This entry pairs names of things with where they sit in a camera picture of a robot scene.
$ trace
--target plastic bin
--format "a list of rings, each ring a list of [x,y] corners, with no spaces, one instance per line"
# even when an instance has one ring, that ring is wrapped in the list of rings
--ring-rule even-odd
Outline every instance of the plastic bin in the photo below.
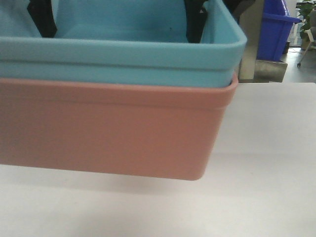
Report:
[[[0,79],[0,163],[195,180],[236,86]]]
[[[257,58],[280,61],[292,26],[298,22],[289,17],[284,1],[265,0]]]
[[[58,28],[42,39],[28,0],[0,0],[0,76],[225,87],[246,37],[212,0],[201,43],[187,43],[183,0],[53,1]]]

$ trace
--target metal stand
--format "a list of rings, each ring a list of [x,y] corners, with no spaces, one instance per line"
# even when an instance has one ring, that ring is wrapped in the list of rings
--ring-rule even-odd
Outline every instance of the metal stand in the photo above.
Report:
[[[298,62],[297,67],[300,68],[301,67],[301,62],[303,60],[303,58],[305,57],[307,51],[310,49],[310,47],[312,46],[313,42],[310,42],[307,46],[307,48],[305,49],[305,52],[303,53],[303,56],[301,58],[301,60]]]
[[[248,38],[239,68],[239,80],[253,82],[259,47],[264,0],[256,0],[239,18],[239,24]]]

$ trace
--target white table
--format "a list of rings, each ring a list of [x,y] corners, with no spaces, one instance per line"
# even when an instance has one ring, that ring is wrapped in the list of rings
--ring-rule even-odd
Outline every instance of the white table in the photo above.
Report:
[[[316,85],[240,84],[205,176],[0,165],[2,237],[315,237]]]

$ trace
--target pink plastic bin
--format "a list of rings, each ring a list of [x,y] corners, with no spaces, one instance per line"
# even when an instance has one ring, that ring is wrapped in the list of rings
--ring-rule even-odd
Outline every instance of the pink plastic bin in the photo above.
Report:
[[[0,163],[196,180],[237,84],[0,79]]]

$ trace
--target blue plastic bin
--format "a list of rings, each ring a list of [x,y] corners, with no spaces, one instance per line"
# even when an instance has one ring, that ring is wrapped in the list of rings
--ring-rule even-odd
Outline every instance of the blue plastic bin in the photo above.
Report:
[[[280,61],[291,28],[298,22],[289,17],[283,0],[265,0],[257,58]]]
[[[40,37],[29,0],[0,0],[0,77],[225,87],[246,37],[222,0],[187,43],[183,0],[53,0],[58,28]]]

